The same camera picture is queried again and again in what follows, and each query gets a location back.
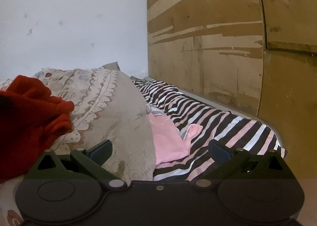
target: pillow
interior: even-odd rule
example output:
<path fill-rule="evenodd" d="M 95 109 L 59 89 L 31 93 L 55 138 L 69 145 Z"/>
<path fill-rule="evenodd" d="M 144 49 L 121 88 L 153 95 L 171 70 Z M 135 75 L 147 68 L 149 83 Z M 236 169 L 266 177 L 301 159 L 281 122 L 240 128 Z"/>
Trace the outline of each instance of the pillow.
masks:
<path fill-rule="evenodd" d="M 153 180 L 156 159 L 146 101 L 127 75 L 105 67 L 109 66 L 67 71 L 48 68 L 36 74 L 53 95 L 75 105 L 70 114 L 73 131 L 58 138 L 51 149 L 58 155 L 68 154 L 110 139 L 113 153 L 103 168 L 128 184 Z"/>

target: pink cloth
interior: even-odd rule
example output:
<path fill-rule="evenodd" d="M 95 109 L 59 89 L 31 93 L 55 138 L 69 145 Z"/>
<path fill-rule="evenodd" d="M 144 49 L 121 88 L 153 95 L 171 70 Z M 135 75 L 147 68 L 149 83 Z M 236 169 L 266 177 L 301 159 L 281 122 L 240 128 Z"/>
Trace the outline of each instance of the pink cloth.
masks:
<path fill-rule="evenodd" d="M 202 130 L 201 125 L 190 124 L 184 139 L 173 121 L 164 115 L 149 113 L 156 154 L 156 165 L 178 159 L 190 154 L 191 140 Z"/>

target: red cloth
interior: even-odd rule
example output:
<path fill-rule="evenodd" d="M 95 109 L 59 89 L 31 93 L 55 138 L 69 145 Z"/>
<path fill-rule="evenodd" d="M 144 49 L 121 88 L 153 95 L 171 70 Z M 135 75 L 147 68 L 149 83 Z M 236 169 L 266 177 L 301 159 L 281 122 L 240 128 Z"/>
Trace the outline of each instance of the red cloth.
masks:
<path fill-rule="evenodd" d="M 51 96 L 36 78 L 19 75 L 0 91 L 0 182 L 27 173 L 57 137 L 72 131 L 71 101 Z"/>

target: bed sheet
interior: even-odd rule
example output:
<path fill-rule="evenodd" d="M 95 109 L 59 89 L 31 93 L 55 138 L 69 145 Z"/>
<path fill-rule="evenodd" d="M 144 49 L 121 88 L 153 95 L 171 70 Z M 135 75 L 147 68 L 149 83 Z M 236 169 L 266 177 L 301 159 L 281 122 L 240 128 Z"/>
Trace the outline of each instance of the bed sheet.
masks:
<path fill-rule="evenodd" d="M 202 132 L 192 139 L 188 157 L 156 166 L 153 179 L 194 180 L 205 175 L 218 165 L 208 154 L 208 143 L 216 139 L 229 148 L 244 148 L 251 154 L 264 154 L 269 149 L 277 150 L 284 158 L 287 154 L 272 129 L 257 121 L 222 111 L 202 102 L 188 98 L 173 85 L 156 80 L 136 80 L 136 87 L 145 100 L 164 111 L 180 134 L 192 123 L 203 126 Z"/>

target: wooden board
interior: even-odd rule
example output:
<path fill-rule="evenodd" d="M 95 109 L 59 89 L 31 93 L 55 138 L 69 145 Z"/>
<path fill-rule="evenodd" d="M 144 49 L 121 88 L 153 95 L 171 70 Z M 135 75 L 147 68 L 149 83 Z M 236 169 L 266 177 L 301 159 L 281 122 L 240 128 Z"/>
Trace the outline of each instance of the wooden board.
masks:
<path fill-rule="evenodd" d="M 299 221 L 317 225 L 317 57 L 267 50 L 259 118 L 273 125 L 305 192 Z"/>
<path fill-rule="evenodd" d="M 268 49 L 317 53 L 317 0 L 263 0 Z"/>
<path fill-rule="evenodd" d="M 260 0 L 149 0 L 148 7 L 150 77 L 257 115 Z"/>

